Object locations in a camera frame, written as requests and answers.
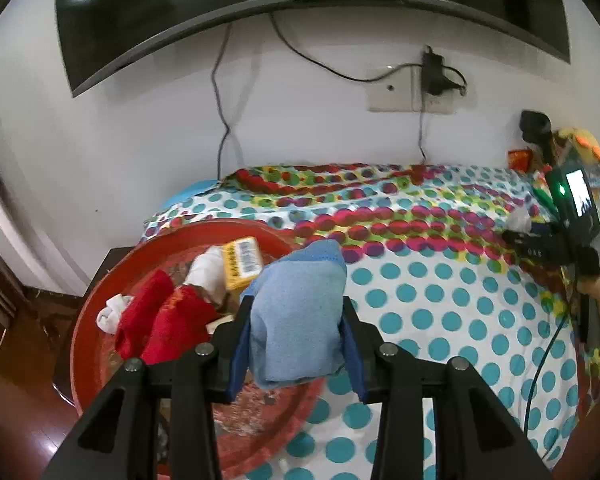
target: red cloth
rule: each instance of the red cloth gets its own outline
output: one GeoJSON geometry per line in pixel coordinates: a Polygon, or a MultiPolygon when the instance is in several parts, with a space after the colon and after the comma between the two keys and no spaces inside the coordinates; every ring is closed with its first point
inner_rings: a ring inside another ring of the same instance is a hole
{"type": "Polygon", "coordinates": [[[181,285],[160,308],[140,358],[148,365],[177,359],[199,343],[209,341],[208,323],[220,316],[190,285],[181,285]]]}
{"type": "Polygon", "coordinates": [[[151,335],[160,306],[173,292],[173,282],[163,270],[156,270],[120,316],[115,348],[120,357],[138,357],[151,335]]]}

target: white wall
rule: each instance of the white wall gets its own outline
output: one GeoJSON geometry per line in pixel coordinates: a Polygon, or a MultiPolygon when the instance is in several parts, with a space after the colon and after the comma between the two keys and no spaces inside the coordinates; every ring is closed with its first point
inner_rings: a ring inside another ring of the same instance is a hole
{"type": "MultiPolygon", "coordinates": [[[[287,11],[315,57],[351,74],[417,61],[424,44],[469,81],[452,116],[426,121],[433,162],[504,166],[523,146],[520,110],[600,140],[600,28],[564,0],[571,65],[448,16],[377,7],[287,11]]],[[[109,248],[133,244],[162,200],[215,175],[222,127],[210,68],[222,28],[167,46],[72,99],[54,0],[12,0],[0,17],[0,177],[14,218],[60,287],[81,293],[109,248]]],[[[363,86],[307,64],[265,16],[236,23],[219,83],[235,138],[224,172],[292,160],[417,162],[417,114],[371,113],[363,86]]]]}

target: bed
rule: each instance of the bed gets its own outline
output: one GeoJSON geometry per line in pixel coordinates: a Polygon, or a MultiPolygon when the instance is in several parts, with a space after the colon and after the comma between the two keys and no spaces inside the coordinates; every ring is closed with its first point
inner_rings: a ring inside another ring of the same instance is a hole
{"type": "MultiPolygon", "coordinates": [[[[209,218],[265,222],[300,245],[337,240],[346,294],[361,320],[419,358],[467,358],[523,425],[548,467],[600,394],[600,348],[568,319],[532,398],[530,385],[562,316],[559,269],[520,260],[498,232],[514,208],[549,218],[526,174],[478,166],[327,164],[238,170],[215,189],[157,212],[142,240],[209,218]]],[[[346,372],[327,379],[302,431],[246,477],[368,478],[379,406],[364,406],[346,372]]],[[[435,421],[424,403],[424,479],[435,475],[435,421]]]]}

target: wall plate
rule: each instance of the wall plate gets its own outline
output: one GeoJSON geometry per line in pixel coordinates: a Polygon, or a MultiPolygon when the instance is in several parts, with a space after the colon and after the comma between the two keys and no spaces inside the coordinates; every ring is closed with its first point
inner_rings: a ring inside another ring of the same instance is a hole
{"type": "MultiPolygon", "coordinates": [[[[366,77],[378,76],[391,68],[391,65],[371,68],[366,77]]],[[[413,112],[412,69],[408,66],[377,83],[365,83],[366,108],[372,112],[413,112]]]]}

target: power adapter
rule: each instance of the power adapter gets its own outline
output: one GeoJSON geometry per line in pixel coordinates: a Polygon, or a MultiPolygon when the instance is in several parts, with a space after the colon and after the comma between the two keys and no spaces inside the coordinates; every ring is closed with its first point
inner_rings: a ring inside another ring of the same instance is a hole
{"type": "Polygon", "coordinates": [[[444,74],[445,59],[433,53],[433,49],[427,45],[422,54],[422,72],[420,77],[421,92],[431,95],[440,95],[448,90],[459,90],[461,95],[466,93],[466,85],[451,81],[444,74]]]}

